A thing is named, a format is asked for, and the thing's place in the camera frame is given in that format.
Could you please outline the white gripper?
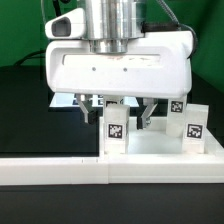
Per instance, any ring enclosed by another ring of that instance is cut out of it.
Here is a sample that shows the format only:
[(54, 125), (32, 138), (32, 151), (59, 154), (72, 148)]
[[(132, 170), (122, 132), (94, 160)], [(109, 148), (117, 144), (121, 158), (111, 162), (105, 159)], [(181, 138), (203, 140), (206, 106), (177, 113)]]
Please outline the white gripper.
[(138, 98), (136, 128), (146, 128), (158, 105), (155, 98), (180, 98), (192, 87), (189, 31), (151, 32), (128, 42), (125, 54), (94, 54), (84, 40), (53, 41), (46, 50), (47, 83), (52, 91), (76, 93), (84, 122), (97, 122), (92, 95)]

